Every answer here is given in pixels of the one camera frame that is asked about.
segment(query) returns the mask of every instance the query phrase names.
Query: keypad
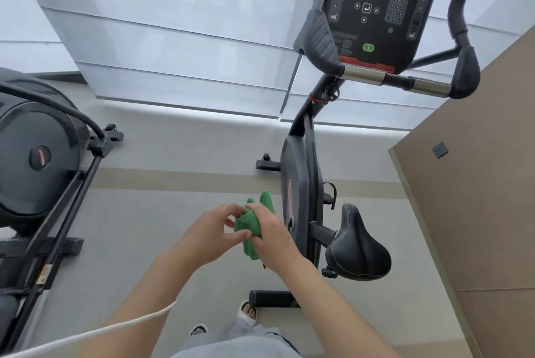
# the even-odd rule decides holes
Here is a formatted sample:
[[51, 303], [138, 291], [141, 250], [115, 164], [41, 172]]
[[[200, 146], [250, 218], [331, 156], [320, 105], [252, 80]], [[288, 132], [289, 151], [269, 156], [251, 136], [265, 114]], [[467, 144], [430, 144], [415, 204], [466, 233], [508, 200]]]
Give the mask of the keypad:
[[385, 21], [401, 25], [409, 0], [389, 0], [386, 8]]

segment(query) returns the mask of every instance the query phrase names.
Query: hand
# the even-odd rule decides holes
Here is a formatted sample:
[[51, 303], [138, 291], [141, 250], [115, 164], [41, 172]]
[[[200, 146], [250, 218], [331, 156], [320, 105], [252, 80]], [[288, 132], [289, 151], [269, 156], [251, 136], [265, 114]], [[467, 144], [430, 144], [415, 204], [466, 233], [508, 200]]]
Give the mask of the hand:
[[233, 246], [251, 237], [249, 230], [229, 234], [223, 231], [224, 226], [234, 227], [229, 216], [239, 217], [245, 212], [242, 206], [225, 204], [202, 213], [174, 248], [185, 255], [194, 269], [215, 261]]
[[248, 203], [247, 207], [255, 213], [262, 231], [262, 238], [251, 237], [252, 246], [264, 265], [282, 278], [304, 257], [280, 218], [260, 203]]

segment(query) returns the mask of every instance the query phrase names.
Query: black saddle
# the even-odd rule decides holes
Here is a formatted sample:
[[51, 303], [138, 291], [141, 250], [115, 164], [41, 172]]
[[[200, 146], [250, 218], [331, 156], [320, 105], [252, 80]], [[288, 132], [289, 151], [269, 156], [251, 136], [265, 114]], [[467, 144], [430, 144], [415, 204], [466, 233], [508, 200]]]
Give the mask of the black saddle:
[[358, 208], [342, 206], [342, 224], [325, 251], [328, 267], [343, 278], [374, 280], [390, 272], [388, 250], [366, 231]]

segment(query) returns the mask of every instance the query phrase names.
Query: green towel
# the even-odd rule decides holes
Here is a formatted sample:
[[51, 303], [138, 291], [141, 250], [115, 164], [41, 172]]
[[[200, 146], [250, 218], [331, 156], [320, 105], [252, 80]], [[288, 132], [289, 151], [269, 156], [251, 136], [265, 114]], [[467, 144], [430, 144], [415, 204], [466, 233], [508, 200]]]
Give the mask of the green towel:
[[[254, 202], [255, 202], [254, 199], [247, 199], [247, 203], [254, 203]], [[271, 201], [271, 194], [269, 194], [267, 190], [263, 191], [260, 194], [260, 203], [262, 203], [264, 206], [267, 207], [269, 211], [275, 214], [275, 210], [273, 209], [273, 202]], [[235, 223], [234, 231], [248, 229], [251, 231], [253, 235], [262, 237], [262, 233], [260, 232], [260, 223], [258, 222], [258, 219], [255, 216], [255, 213], [253, 213], [251, 209], [247, 209], [247, 213], [245, 213], [241, 217], [238, 217], [234, 221], [234, 223]], [[252, 246], [249, 240], [244, 241], [244, 253], [245, 255], [250, 257], [251, 260], [258, 259], [258, 254], [256, 253], [254, 247]]]

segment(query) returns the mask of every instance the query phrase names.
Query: sandal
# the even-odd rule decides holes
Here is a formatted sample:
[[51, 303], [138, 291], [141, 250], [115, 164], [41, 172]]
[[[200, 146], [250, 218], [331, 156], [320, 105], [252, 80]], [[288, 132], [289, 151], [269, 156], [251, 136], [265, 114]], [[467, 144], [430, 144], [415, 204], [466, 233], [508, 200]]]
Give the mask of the sandal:
[[247, 314], [245, 314], [242, 310], [244, 309], [245, 305], [248, 303], [249, 303], [248, 300], [244, 300], [243, 302], [241, 302], [240, 308], [237, 311], [237, 318], [243, 318], [247, 322], [247, 324], [249, 324], [249, 326], [252, 327], [256, 324], [256, 320], [258, 319], [258, 312], [256, 311], [254, 307], [252, 307], [253, 309], [255, 309], [256, 318], [250, 318]]
[[193, 329], [189, 332], [190, 335], [198, 335], [198, 334], [193, 334], [193, 332], [195, 330], [197, 330], [198, 328], [202, 328], [204, 330], [204, 333], [200, 333], [200, 334], [206, 334], [208, 333], [208, 327], [206, 327], [205, 324], [197, 324], [195, 327], [193, 327]]

